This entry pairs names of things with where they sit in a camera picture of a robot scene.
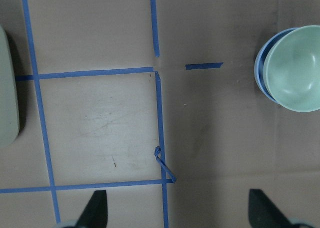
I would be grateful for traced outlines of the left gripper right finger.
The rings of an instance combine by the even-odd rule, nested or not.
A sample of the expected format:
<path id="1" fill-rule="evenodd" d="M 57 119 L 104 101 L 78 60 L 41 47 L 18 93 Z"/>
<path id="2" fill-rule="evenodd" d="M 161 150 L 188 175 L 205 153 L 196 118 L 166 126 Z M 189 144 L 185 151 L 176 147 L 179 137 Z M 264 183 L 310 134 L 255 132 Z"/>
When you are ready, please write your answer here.
<path id="1" fill-rule="evenodd" d="M 251 227 L 293 226 L 261 189 L 249 190 L 248 220 Z"/>

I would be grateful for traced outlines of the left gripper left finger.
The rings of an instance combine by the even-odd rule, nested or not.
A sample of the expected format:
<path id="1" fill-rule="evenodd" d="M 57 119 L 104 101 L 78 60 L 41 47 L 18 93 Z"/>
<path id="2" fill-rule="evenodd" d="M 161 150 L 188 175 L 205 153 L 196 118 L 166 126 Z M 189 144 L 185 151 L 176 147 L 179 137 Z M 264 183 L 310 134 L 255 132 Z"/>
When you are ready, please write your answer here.
<path id="1" fill-rule="evenodd" d="M 106 190 L 96 190 L 76 222 L 76 227 L 106 227 L 108 200 Z"/>

